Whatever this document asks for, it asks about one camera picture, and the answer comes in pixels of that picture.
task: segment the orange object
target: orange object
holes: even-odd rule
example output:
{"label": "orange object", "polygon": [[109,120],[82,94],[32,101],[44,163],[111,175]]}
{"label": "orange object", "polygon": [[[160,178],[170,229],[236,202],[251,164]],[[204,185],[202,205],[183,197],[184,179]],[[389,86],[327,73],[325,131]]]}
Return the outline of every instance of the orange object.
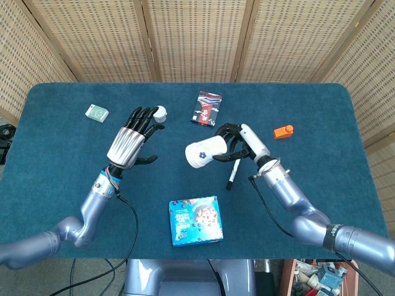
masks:
{"label": "orange object", "polygon": [[294,127],[292,125],[283,126],[275,129],[273,133],[275,139],[289,138],[294,133]]}

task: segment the cable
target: cable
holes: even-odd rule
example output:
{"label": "cable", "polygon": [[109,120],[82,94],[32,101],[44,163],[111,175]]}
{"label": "cable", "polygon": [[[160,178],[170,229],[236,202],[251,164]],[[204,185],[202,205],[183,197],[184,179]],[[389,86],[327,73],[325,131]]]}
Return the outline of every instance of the cable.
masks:
{"label": "cable", "polygon": [[272,221],[274,222],[274,224],[276,224],[276,226],[278,227],[278,229],[281,230],[283,233],[285,233],[287,236],[294,237],[294,236],[293,236],[292,234],[290,234],[287,230],[285,230],[284,228],[282,228],[280,224],[278,224],[276,218],[274,218],[273,214],[271,213],[271,211],[270,211],[270,209],[269,209],[269,207],[268,207],[268,205],[267,205],[267,203],[266,203],[264,197],[263,197],[262,194],[260,193],[260,191],[259,191],[259,189],[258,189],[258,186],[257,186],[257,184],[255,183],[255,180],[254,180],[254,179],[249,179],[249,180],[250,180],[252,186],[253,186],[253,187],[255,188],[255,190],[257,191],[260,200],[262,201],[263,205],[265,206],[266,211],[267,211],[267,213],[269,214],[269,216],[271,217],[271,219],[272,219]]}
{"label": "cable", "polygon": [[[114,268],[114,267],[112,266],[111,262],[110,262],[108,259],[105,259],[105,261],[110,265],[111,268]],[[99,296],[103,296],[104,293],[107,292],[107,290],[108,290],[109,287],[111,286],[111,284],[112,284],[112,282],[114,281],[114,279],[115,279],[115,270],[112,271],[112,279],[111,279],[111,281],[106,285],[106,287],[104,288],[104,290],[101,291],[101,293],[99,294]]]}
{"label": "cable", "polygon": [[120,201],[122,201],[123,203],[125,203],[128,207],[130,207],[130,209],[132,210],[132,212],[133,212],[133,214],[134,214],[134,216],[135,216],[135,220],[136,220],[136,232],[135,232],[135,236],[134,236],[134,238],[133,238],[133,243],[132,243],[132,245],[131,245],[131,248],[130,248],[130,250],[129,250],[128,255],[127,255],[118,265],[116,265],[115,267],[113,267],[113,268],[111,268],[110,270],[106,271],[105,273],[99,274],[98,276],[94,276],[94,277],[92,277],[92,278],[90,278],[90,279],[87,279],[87,280],[85,280],[85,281],[81,281],[81,282],[78,282],[78,283],[76,283],[76,284],[72,284],[72,285],[69,285],[69,286],[67,286],[67,287],[64,287],[64,288],[62,288],[62,289],[60,289],[60,290],[58,290],[58,291],[52,293],[50,296],[58,295],[58,294],[60,294],[60,293],[62,293],[62,292],[64,292],[64,291],[66,291],[66,290],[69,290],[69,289],[71,289],[71,288],[73,288],[73,287],[86,284],[86,283],[88,283],[88,282],[94,281],[95,279],[99,279],[99,278],[101,278],[101,277],[103,277],[103,276],[105,276],[105,275],[107,275],[107,274],[109,274],[109,273],[115,271],[119,266],[123,265],[123,264],[128,260],[130,254],[131,254],[131,251],[133,251],[133,248],[135,247],[136,240],[137,240],[137,234],[138,234],[138,217],[137,217],[137,213],[136,213],[135,208],[133,208],[133,206],[132,206],[126,199],[124,199],[124,198],[120,195],[118,189],[117,189],[117,191],[118,191],[118,193],[117,193],[117,198],[118,198]]}
{"label": "cable", "polygon": [[10,124],[0,126],[0,140],[11,139],[14,136],[16,130],[16,127]]}
{"label": "cable", "polygon": [[[70,275],[69,275],[69,283],[70,283],[70,286],[73,284],[74,270],[75,270],[75,269],[74,269],[74,266],[75,266],[76,260],[77,260],[77,258],[74,258],[72,267],[71,267],[71,269],[70,269]],[[70,291],[69,291],[69,296],[73,296],[73,289],[70,289]]]}
{"label": "cable", "polygon": [[347,286],[346,277],[344,277],[344,279],[343,279],[343,286],[346,288],[346,292],[347,292],[347,295],[345,295],[345,296],[348,296],[348,286]]}
{"label": "cable", "polygon": [[109,167],[104,169],[104,172],[106,173],[106,177],[109,180],[110,184],[112,185],[112,187],[115,188],[115,192],[117,193],[117,197],[119,195],[119,187],[118,185],[114,182],[114,180],[112,179],[111,175],[110,175],[110,171],[109,171]]}
{"label": "cable", "polygon": [[[264,200],[262,194],[260,193],[257,184],[255,183],[255,180],[253,178],[249,178],[252,186],[255,188],[255,190],[257,191],[260,200],[262,201],[262,203],[264,204],[267,213],[269,214],[269,216],[271,217],[272,221],[276,224],[276,226],[278,227],[278,229],[280,229],[283,233],[285,233],[287,236],[293,237],[292,234],[290,234],[288,231],[286,231],[284,228],[281,227],[280,224],[278,224],[277,220],[274,218],[274,216],[272,215],[269,207],[266,204],[266,201]],[[368,285],[377,293],[377,295],[379,296],[383,296],[383,294],[377,289],[377,287],[369,280],[368,277],[366,277],[366,275],[361,272],[361,270],[359,270],[357,267],[355,267],[353,264],[349,263],[348,260],[346,259],[346,257],[342,256],[341,254],[339,254],[338,252],[335,252],[335,254],[342,259],[343,261],[345,261],[353,270],[355,270],[360,276],[362,276],[362,278],[368,283]]]}
{"label": "cable", "polygon": [[122,288],[120,289],[118,296],[122,296],[123,290],[125,289],[125,283],[123,283]]}
{"label": "cable", "polygon": [[346,262],[353,270],[355,270],[360,276],[363,277],[363,279],[368,283],[368,285],[377,293],[377,295],[379,296],[383,296],[383,294],[380,292],[379,289],[377,289],[377,287],[374,285],[374,283],[372,283],[368,277],[361,272],[361,270],[357,267],[355,267],[352,263],[348,262],[347,258],[344,257],[342,254],[335,252],[336,256],[338,256],[340,259],[342,259],[344,262]]}
{"label": "cable", "polygon": [[218,285],[220,286],[221,296],[226,296],[225,288],[224,288],[224,286],[223,286],[223,282],[222,282],[222,279],[221,279],[221,277],[220,277],[220,274],[219,274],[217,271],[215,271],[214,267],[212,267],[212,264],[211,264],[210,260],[207,259],[207,261],[209,262],[210,267],[211,267],[211,269],[212,269],[212,272],[214,273],[215,278],[217,279]]}

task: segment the blue felt surface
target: blue felt surface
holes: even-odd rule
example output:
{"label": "blue felt surface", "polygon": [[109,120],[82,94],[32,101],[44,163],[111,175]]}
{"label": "blue felt surface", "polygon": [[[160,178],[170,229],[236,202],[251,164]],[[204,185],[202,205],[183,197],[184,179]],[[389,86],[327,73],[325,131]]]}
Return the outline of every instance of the blue felt surface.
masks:
{"label": "blue felt surface", "polygon": [[[143,147],[158,154],[148,166],[124,172],[123,196],[139,216],[134,258],[333,258],[332,254],[283,235],[261,205],[241,162],[231,191],[225,186],[231,163],[194,169],[184,149],[215,129],[191,123],[199,91],[221,94],[217,127],[248,124],[319,209],[335,223],[387,235],[380,204],[346,89],[338,84],[51,83],[29,93],[0,182],[0,242],[51,229],[79,207],[101,168],[114,136],[137,106],[164,105],[166,129]],[[90,104],[105,107],[104,123],[85,117]],[[274,140],[273,129],[292,124],[294,135]],[[263,180],[257,181],[273,214],[289,229],[285,212]],[[217,195],[224,240],[175,248],[168,216],[170,200]],[[131,211],[113,200],[94,242],[85,249],[63,243],[59,257],[122,258],[135,231]]]}

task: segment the marker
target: marker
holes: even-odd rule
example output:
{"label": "marker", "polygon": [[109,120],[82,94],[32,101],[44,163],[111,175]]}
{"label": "marker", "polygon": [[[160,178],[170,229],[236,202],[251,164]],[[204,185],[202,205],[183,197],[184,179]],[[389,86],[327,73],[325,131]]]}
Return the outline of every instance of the marker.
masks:
{"label": "marker", "polygon": [[235,179],[237,169],[239,168],[241,159],[236,159],[235,164],[233,165],[232,173],[230,174],[229,181],[227,184],[227,190],[230,190],[232,188],[233,180]]}

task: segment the small green box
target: small green box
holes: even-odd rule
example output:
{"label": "small green box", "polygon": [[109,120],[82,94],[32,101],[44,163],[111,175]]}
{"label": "small green box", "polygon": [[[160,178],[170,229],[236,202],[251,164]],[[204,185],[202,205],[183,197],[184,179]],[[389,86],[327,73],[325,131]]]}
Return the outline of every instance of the small green box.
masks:
{"label": "small green box", "polygon": [[85,115],[93,120],[96,120],[98,122],[103,122],[109,114],[109,111],[105,108],[96,106],[94,104],[91,104],[89,109],[85,112]]}

